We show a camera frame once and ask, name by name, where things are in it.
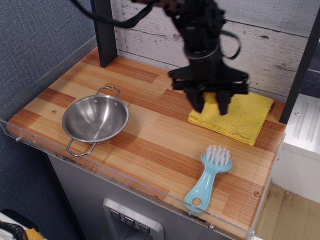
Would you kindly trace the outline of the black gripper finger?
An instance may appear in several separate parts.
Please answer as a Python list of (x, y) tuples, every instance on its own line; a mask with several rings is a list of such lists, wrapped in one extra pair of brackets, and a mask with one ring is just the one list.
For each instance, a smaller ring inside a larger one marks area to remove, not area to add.
[(231, 102), (231, 98), (233, 97), (233, 95), (233, 93), (223, 90), (216, 93), (216, 100), (221, 116), (224, 116), (228, 113), (228, 106)]
[(197, 90), (185, 90), (185, 94), (193, 109), (201, 113), (205, 104), (203, 93)]

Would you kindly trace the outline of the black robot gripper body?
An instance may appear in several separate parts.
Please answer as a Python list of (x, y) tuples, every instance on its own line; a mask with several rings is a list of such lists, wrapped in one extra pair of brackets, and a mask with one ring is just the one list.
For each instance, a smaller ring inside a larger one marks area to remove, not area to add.
[(224, 63), (219, 47), (211, 53), (187, 54), (189, 65), (169, 71), (172, 87), (188, 94), (226, 92), (229, 95), (249, 92), (249, 75)]

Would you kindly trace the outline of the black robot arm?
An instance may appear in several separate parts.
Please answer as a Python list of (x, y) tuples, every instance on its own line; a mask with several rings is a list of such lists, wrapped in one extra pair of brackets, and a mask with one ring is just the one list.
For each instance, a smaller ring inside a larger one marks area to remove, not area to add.
[(184, 41), (184, 54), (189, 65), (169, 71), (172, 87), (185, 92), (197, 112), (204, 108), (205, 92), (216, 94), (220, 114), (228, 113), (235, 94), (247, 94), (249, 75), (227, 66), (223, 61), (220, 35), (237, 36), (224, 31), (224, 10), (213, 0), (142, 0), (146, 7), (135, 21), (144, 18), (154, 6), (163, 8)]

